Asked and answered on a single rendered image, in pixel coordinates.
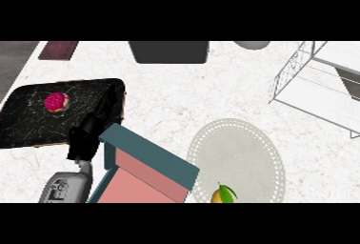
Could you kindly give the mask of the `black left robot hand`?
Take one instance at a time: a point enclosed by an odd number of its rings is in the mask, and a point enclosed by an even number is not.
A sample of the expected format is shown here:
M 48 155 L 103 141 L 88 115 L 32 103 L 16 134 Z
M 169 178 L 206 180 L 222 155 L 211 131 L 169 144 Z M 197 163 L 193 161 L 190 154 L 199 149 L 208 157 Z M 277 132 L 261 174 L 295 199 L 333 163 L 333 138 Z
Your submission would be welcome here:
M 98 148 L 98 136 L 104 131 L 104 123 L 91 112 L 85 115 L 79 125 L 69 130 L 70 160 L 90 161 Z

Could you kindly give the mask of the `black cutting board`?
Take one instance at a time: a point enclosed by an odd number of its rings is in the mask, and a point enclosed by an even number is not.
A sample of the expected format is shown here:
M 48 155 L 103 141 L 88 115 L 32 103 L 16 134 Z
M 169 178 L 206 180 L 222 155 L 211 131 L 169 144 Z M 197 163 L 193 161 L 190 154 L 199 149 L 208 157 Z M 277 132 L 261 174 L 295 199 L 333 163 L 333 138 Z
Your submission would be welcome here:
M 121 122 L 125 85 L 121 79 L 106 78 L 17 87 L 0 111 L 0 149 L 63 144 L 69 141 L 69 129 L 79 125 L 113 87 L 116 103 L 104 128 Z M 51 113 L 45 109 L 45 98 L 62 92 L 70 97 L 64 111 Z

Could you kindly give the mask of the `yellow and green can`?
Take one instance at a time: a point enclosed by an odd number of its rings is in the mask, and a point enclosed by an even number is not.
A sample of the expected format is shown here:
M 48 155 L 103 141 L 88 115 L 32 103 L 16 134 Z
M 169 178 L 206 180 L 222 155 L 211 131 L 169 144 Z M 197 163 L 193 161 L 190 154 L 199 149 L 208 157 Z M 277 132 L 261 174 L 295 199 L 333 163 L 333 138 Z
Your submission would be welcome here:
M 212 203 L 231 203 L 237 197 L 234 190 L 227 185 L 219 185 L 218 189 L 212 193 Z

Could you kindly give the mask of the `dark red mat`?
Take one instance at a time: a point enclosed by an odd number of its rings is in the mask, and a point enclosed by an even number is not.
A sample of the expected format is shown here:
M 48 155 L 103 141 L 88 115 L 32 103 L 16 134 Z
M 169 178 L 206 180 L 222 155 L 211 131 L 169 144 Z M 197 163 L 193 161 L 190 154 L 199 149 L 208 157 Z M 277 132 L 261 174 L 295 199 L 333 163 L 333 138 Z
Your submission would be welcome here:
M 39 60 L 69 61 L 75 52 L 76 41 L 48 41 L 39 53 Z

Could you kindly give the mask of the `pink and teal drawer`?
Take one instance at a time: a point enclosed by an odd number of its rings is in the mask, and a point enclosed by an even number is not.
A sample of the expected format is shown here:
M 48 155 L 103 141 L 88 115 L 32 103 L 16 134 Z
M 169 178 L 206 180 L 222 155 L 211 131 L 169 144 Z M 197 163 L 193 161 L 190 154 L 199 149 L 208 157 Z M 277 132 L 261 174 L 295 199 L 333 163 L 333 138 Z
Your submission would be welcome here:
M 188 190 L 122 150 L 97 203 L 183 203 Z

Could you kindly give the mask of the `grey round bowl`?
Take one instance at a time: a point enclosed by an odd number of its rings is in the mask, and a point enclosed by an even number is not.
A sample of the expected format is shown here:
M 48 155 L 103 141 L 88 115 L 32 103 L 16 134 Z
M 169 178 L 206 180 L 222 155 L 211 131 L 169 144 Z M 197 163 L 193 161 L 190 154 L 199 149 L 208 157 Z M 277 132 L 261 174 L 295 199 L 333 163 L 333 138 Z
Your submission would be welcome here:
M 262 50 L 268 44 L 268 41 L 236 41 L 236 45 L 250 51 Z

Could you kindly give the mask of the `teal drawer front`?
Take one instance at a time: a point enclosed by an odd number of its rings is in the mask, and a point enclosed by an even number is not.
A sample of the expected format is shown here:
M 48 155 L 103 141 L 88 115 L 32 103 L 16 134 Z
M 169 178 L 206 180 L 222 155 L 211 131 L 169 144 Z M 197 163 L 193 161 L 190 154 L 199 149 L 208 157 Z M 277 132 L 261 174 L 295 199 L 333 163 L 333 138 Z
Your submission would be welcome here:
M 113 123 L 101 133 L 100 139 L 165 175 L 188 191 L 193 189 L 199 168 L 137 133 Z

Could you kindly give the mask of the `round pale placemat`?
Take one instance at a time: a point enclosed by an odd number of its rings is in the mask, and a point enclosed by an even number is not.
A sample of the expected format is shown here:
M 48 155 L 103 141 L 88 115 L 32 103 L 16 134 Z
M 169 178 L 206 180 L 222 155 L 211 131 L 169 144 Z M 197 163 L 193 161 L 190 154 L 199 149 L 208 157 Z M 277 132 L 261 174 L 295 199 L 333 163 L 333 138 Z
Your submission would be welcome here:
M 224 118 L 197 131 L 187 161 L 199 168 L 193 187 L 197 203 L 211 201 L 221 185 L 228 186 L 236 203 L 284 200 L 284 166 L 265 133 L 246 121 Z

